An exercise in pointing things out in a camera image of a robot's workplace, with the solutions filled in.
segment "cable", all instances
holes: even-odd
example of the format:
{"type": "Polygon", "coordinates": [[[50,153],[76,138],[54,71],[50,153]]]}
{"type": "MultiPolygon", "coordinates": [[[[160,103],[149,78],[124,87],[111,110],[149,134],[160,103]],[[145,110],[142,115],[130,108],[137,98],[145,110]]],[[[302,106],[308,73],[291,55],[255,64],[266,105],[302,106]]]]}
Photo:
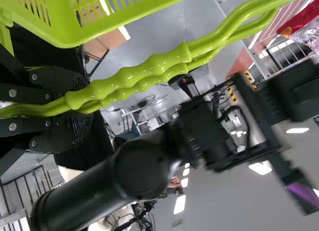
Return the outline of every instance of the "cable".
{"type": "Polygon", "coordinates": [[[107,219],[105,219],[105,221],[106,222],[108,222],[109,223],[109,225],[111,225],[113,228],[116,228],[113,224],[111,224],[111,222],[110,221],[108,221],[107,219]]]}
{"type": "Polygon", "coordinates": [[[119,219],[124,218],[124,217],[129,216],[129,215],[132,215],[132,216],[135,218],[135,215],[134,215],[134,214],[129,213],[129,214],[124,215],[124,216],[121,216],[121,217],[119,216],[119,219]]]}

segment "ceiling light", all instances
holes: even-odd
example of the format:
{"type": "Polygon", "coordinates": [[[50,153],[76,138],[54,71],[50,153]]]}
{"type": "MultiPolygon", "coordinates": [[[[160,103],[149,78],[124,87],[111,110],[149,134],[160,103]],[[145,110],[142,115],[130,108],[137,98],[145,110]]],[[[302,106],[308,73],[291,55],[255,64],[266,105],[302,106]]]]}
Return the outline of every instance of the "ceiling light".
{"type": "Polygon", "coordinates": [[[260,36],[261,32],[262,32],[262,30],[254,35],[253,39],[251,40],[251,43],[248,46],[248,49],[253,48],[253,46],[255,45],[255,43],[256,43],[258,37],[260,36]]]}
{"type": "Polygon", "coordinates": [[[292,128],[290,130],[287,130],[286,133],[287,134],[302,134],[308,130],[309,128],[292,128]]]}
{"type": "Polygon", "coordinates": [[[255,63],[253,62],[253,63],[249,66],[248,70],[250,70],[254,65],[255,65],[255,63]]]}
{"type": "Polygon", "coordinates": [[[315,189],[314,189],[314,192],[315,192],[316,195],[319,197],[319,190],[315,190],[315,189]]]}
{"type": "Polygon", "coordinates": [[[181,183],[181,186],[182,186],[183,188],[187,187],[187,185],[188,185],[188,178],[183,179],[180,183],[181,183]]]}
{"type": "Polygon", "coordinates": [[[177,215],[180,212],[183,212],[185,209],[185,201],[186,201],[186,195],[180,196],[176,199],[175,208],[174,208],[174,214],[177,215]]]}
{"type": "Polygon", "coordinates": [[[183,176],[186,176],[186,175],[188,175],[189,174],[189,169],[184,169],[184,171],[183,171],[183,176]]]}
{"type": "Polygon", "coordinates": [[[265,175],[272,171],[267,161],[264,161],[263,163],[255,163],[248,167],[260,175],[265,175]]]}

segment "bolt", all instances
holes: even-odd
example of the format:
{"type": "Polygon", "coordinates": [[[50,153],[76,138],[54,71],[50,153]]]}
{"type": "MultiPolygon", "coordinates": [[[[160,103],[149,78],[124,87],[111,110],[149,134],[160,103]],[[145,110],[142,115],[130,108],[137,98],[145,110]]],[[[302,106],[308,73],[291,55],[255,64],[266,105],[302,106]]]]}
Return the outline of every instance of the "bolt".
{"type": "Polygon", "coordinates": [[[47,120],[47,121],[45,122],[45,126],[46,126],[46,127],[51,126],[51,121],[47,120]]]}
{"type": "Polygon", "coordinates": [[[15,130],[16,130],[16,124],[15,124],[15,123],[11,123],[11,124],[9,125],[9,129],[10,129],[11,131],[15,131],[15,130]]]}
{"type": "Polygon", "coordinates": [[[11,89],[9,91],[9,96],[11,96],[12,98],[16,97],[16,90],[15,89],[11,89]]]}
{"type": "Polygon", "coordinates": [[[62,124],[62,121],[61,120],[57,120],[55,124],[56,124],[56,126],[60,126],[60,124],[62,124]]]}
{"type": "Polygon", "coordinates": [[[38,145],[38,142],[36,140],[32,140],[31,146],[36,147],[38,145]]]}
{"type": "Polygon", "coordinates": [[[38,79],[37,74],[33,74],[33,75],[32,75],[32,80],[37,80],[37,79],[38,79]]]}

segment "plastic basket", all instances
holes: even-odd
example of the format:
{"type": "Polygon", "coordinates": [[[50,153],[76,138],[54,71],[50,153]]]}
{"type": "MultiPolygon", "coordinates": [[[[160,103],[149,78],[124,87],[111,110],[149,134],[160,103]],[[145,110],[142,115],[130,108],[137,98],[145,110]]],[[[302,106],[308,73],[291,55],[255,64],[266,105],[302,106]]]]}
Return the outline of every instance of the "plastic basket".
{"type": "Polygon", "coordinates": [[[0,0],[12,21],[61,48],[83,44],[181,0],[0,0]]]}

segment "metal railing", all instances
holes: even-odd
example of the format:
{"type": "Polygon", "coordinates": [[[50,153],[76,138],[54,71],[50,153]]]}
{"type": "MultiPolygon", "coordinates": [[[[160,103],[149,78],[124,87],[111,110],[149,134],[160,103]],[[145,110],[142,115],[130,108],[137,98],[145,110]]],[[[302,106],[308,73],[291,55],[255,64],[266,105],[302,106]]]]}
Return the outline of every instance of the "metal railing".
{"type": "MultiPolygon", "coordinates": [[[[315,54],[308,46],[286,38],[279,39],[258,52],[259,58],[271,74],[267,79],[292,68],[313,55],[315,54]]],[[[264,78],[258,78],[256,83],[262,80],[264,78]]]]}

